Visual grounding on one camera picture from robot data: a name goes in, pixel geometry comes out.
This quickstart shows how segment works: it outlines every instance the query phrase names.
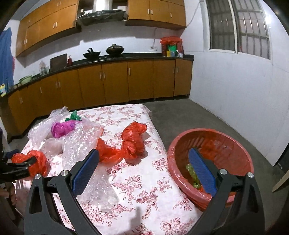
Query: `black countertop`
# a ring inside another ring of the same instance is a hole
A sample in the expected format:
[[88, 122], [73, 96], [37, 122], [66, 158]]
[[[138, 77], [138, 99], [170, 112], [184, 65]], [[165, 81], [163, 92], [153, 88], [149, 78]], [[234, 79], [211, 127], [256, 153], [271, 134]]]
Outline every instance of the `black countertop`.
[[27, 87], [43, 78], [49, 77], [54, 74], [58, 74], [67, 70], [72, 70], [72, 69], [78, 69], [80, 67], [85, 67], [85, 66], [90, 66], [90, 65], [96, 65], [96, 64], [103, 64], [103, 63], [108, 63], [108, 62], [117, 62], [117, 61], [128, 61], [128, 60], [142, 60], [142, 59], [162, 59], [162, 60], [175, 60], [175, 59], [181, 59], [181, 60], [191, 60], [194, 61], [194, 55], [184, 55], [183, 58], [178, 58], [178, 57], [164, 57], [162, 56], [161, 53], [124, 53], [121, 54], [118, 57], [110, 57], [109, 55], [106, 56], [100, 56], [98, 60], [95, 61], [89, 61], [88, 59], [83, 59], [83, 60], [77, 60], [73, 62], [72, 66], [50, 72], [48, 74], [45, 74], [43, 76], [35, 75], [32, 77], [32, 80], [28, 83], [26, 83], [23, 86], [19, 86], [9, 92], [6, 93], [5, 96], [8, 96], [12, 94], [13, 92], [20, 90], [24, 87]]

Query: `green item in basin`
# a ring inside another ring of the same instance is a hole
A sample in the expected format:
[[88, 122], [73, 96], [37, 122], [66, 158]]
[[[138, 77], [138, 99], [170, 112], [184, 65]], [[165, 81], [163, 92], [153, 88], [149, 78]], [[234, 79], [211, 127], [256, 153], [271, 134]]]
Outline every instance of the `green item in basin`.
[[77, 115], [76, 110], [72, 112], [72, 114], [70, 115], [70, 118], [65, 119], [65, 121], [69, 121], [69, 120], [80, 121], [80, 116]]
[[191, 177], [193, 178], [193, 187], [196, 189], [200, 189], [201, 188], [201, 183], [197, 177], [197, 174], [194, 171], [194, 168], [192, 167], [191, 164], [186, 165], [186, 169], [188, 170], [188, 172], [190, 173]]

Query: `floral tablecloth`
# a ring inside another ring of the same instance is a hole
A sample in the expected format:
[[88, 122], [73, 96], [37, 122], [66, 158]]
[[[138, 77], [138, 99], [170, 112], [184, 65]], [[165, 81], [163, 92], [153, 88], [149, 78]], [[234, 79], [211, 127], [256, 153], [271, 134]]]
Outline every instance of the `floral tablecloth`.
[[[133, 121], [145, 123], [144, 134], [147, 157], [136, 166], [124, 160], [106, 169], [109, 181], [119, 197], [111, 212], [102, 212], [94, 202], [81, 206], [92, 223], [103, 235], [169, 235], [186, 234], [201, 216], [201, 212], [179, 190], [167, 166], [166, 150], [150, 119], [150, 111], [141, 104], [112, 105], [78, 111], [78, 115], [101, 124], [101, 137], [108, 145], [121, 148], [121, 133]], [[22, 153], [34, 149], [29, 141]], [[50, 160], [49, 176], [62, 170], [62, 155]], [[16, 182], [17, 209], [24, 214], [31, 181]], [[65, 226], [72, 228], [59, 196], [54, 194], [59, 214]]]

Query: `red plastic bag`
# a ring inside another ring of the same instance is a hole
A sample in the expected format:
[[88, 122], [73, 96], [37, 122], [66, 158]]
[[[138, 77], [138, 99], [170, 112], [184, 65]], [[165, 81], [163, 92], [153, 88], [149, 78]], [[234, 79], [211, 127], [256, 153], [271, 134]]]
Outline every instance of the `red plastic bag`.
[[176, 45], [178, 43], [183, 43], [183, 40], [181, 40], [181, 38], [176, 36], [161, 38], [161, 44], [163, 45]]
[[99, 152], [100, 162], [114, 166], [124, 158], [129, 164], [137, 163], [139, 156], [145, 151], [145, 144], [140, 135], [146, 130], [146, 124], [132, 122], [121, 134], [123, 140], [121, 149], [110, 147], [99, 138], [96, 149]]
[[13, 163], [22, 163], [33, 156], [36, 157], [37, 161], [29, 167], [30, 176], [34, 177], [36, 174], [40, 173], [41, 175], [46, 177], [48, 175], [49, 164], [44, 153], [40, 151], [31, 150], [27, 153], [27, 155], [17, 153], [13, 155], [11, 160]]

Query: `hanging towel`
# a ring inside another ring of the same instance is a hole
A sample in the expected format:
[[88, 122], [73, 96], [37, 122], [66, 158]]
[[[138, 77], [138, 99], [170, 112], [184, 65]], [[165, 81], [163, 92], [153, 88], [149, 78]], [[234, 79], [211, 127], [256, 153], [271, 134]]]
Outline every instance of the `hanging towel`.
[[0, 35], [0, 85], [5, 84], [6, 91], [14, 85], [14, 58], [11, 54], [11, 28]]

